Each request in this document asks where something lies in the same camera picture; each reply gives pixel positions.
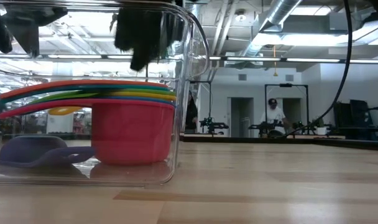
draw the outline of black cloth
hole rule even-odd
[[[196,129],[196,123],[193,118],[197,117],[197,107],[195,104],[190,103],[187,109],[187,120],[185,122],[185,129]]]

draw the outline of wooden tabletop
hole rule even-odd
[[[377,151],[185,142],[178,159],[163,185],[0,185],[0,224],[378,223]]]

